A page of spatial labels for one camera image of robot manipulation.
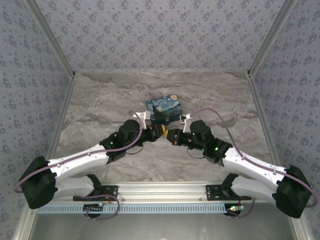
purple cable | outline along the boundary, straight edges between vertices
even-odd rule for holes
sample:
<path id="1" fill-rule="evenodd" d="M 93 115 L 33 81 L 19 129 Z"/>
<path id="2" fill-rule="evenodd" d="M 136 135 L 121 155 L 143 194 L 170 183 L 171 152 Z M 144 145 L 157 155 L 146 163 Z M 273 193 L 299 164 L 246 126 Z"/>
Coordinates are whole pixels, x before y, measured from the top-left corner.
<path id="1" fill-rule="evenodd" d="M 138 134 L 138 136 L 136 137 L 136 139 L 135 139 L 133 142 L 131 142 L 129 145 L 124 146 L 124 147 L 120 147 L 120 148 L 117 148 L 117 149 L 108 149 L 108 150 L 96 150 L 96 151 L 90 152 L 90 154 L 112 153 L 112 152 L 123 151 L 123 150 L 126 150 L 126 149 L 130 148 L 132 145 L 134 145 L 134 144 L 139 140 L 139 138 L 140 138 L 140 136 L 141 136 L 141 134 L 142 134 L 142 122 L 141 122 L 141 119 L 140 119 L 140 117 L 138 116 L 138 114 L 137 114 L 136 112 L 134 112 L 134 111 L 131 111 L 131 110 L 130 110 L 130 111 L 129 111 L 129 114 L 135 115 L 136 118 L 137 118 L 137 120 L 138 120 L 138 122 L 139 122 L 139 126 L 140 126 L 140 128 L 139 128 L 139 134 Z M 85 157 L 85 156 L 88 156 L 88 152 L 83 153 L 83 154 L 80 154 L 80 155 L 77 155 L 77 156 L 73 156 L 73 157 L 68 158 L 68 159 L 65 159 L 65 160 L 59 162 L 59 164 L 60 164 L 60 165 L 66 164 L 66 163 L 68 163 L 68 162 L 70 162 L 70 161 L 73 161 L 73 160 L 76 160 L 76 159 L 80 159 L 80 158 L 83 158 L 83 157 Z M 36 175 L 36 174 L 38 174 L 38 173 L 41 173 L 41 172 L 43 172 L 43 171 L 46 171 L 46 170 L 48 170 L 48 169 L 51 169 L 51 168 L 55 168 L 55 167 L 57 167 L 57 166 L 58 166 L 58 163 L 53 164 L 53 165 L 50 165 L 50 166 L 42 167 L 42 168 L 40 168 L 40 169 L 38 169 L 38 170 L 30 173 L 29 175 L 25 176 L 21 181 L 19 181 L 19 182 L 17 183 L 17 185 L 14 187 L 13 191 L 14 191 L 15 193 L 21 194 L 22 191 L 21 191 L 21 190 L 18 190 L 18 188 L 21 186 L 21 184 L 23 184 L 24 182 L 26 182 L 29 178 L 33 177 L 34 175 Z"/>
<path id="2" fill-rule="evenodd" d="M 99 217 L 99 218 L 92 218 L 92 217 L 89 217 L 89 212 L 91 209 L 93 209 L 94 207 L 91 206 L 88 208 L 88 210 L 86 211 L 85 215 L 86 217 L 88 218 L 88 220 L 93 220 L 93 221 L 103 221 L 103 220 L 108 220 L 108 219 L 112 219 L 114 218 L 118 212 L 120 211 L 120 202 L 119 200 L 115 197 L 115 196 L 112 196 L 112 195 L 109 195 L 109 194 L 102 194 L 102 195 L 97 195 L 97 196 L 77 196 L 79 198 L 82 198 L 82 199 L 96 199 L 96 198 L 111 198 L 111 199 L 114 199 L 116 200 L 116 203 L 117 203 L 117 208 L 116 208 L 116 211 L 115 213 L 113 213 L 111 216 L 106 216 L 106 217 Z"/>
<path id="3" fill-rule="evenodd" d="M 296 178 L 296 177 L 294 177 L 294 176 L 291 176 L 291 175 L 289 175 L 289 174 L 287 174 L 287 173 L 278 171 L 278 170 L 274 171 L 274 169 L 272 169 L 272 168 L 269 168 L 269 167 L 266 167 L 266 166 L 262 166 L 262 165 L 260 165 L 260 164 L 258 164 L 258 163 L 256 163 L 256 162 L 250 160 L 249 158 L 245 157 L 245 156 L 242 154 L 242 152 L 240 151 L 239 147 L 237 146 L 236 141 L 234 140 L 234 137 L 231 135 L 231 133 L 230 133 L 228 127 L 227 127 L 227 124 L 226 124 L 225 120 L 222 118 L 222 116 L 221 116 L 216 110 L 214 110 L 214 109 L 212 109 L 212 108 L 203 108 L 203 109 L 200 109 L 200 110 L 198 110 L 198 111 L 190 114 L 190 117 L 193 117 L 194 115 L 197 115 L 197 114 L 199 114 L 199 113 L 201 113 L 201 112 L 203 112 L 203 111 L 212 111 L 212 112 L 214 112 L 214 113 L 220 118 L 221 122 L 222 122 L 223 125 L 224 125 L 224 128 L 226 129 L 226 131 L 228 132 L 228 134 L 229 134 L 229 136 L 230 136 L 230 139 L 231 139 L 231 142 L 232 142 L 234 148 L 236 149 L 236 151 L 238 152 L 238 154 L 239 154 L 243 159 L 245 159 L 246 161 L 248 161 L 248 162 L 251 163 L 252 165 L 255 165 L 256 167 L 259 167 L 259 168 L 261 168 L 261 169 L 267 170 L 267 171 L 272 172 L 272 173 L 275 172 L 276 174 L 280 174 L 280 175 L 283 175 L 283 176 L 285 176 L 285 177 L 287 177 L 287 178 L 289 178 L 289 179 L 292 179 L 292 180 L 296 181 L 297 183 L 301 184 L 302 186 L 304 186 L 306 189 L 308 189 L 308 191 L 310 191 L 310 193 L 311 193 L 311 194 L 313 195 L 313 197 L 314 197 L 314 202 L 313 202 L 311 205 L 305 206 L 306 208 L 313 208 L 313 207 L 315 207 L 315 206 L 318 204 L 318 196 L 317 196 L 316 192 L 313 191 L 311 187 L 309 187 L 306 183 L 304 183 L 304 182 L 301 181 L 300 179 L 298 179 L 298 178 Z"/>
<path id="4" fill-rule="evenodd" d="M 233 218 L 233 219 L 243 219 L 243 218 L 245 218 L 245 217 L 248 217 L 248 216 L 253 212 L 253 210 L 255 209 L 255 206 L 256 206 L 256 199 L 255 199 L 255 198 L 252 198 L 252 206 L 251 206 L 250 210 L 249 210 L 246 214 L 244 214 L 244 215 L 242 215 L 242 216 L 238 216 L 237 214 L 235 214 L 235 213 L 232 212 L 232 211 L 227 211 L 227 212 L 228 212 L 229 214 L 235 215 L 235 216 L 229 216 L 230 218 Z"/>

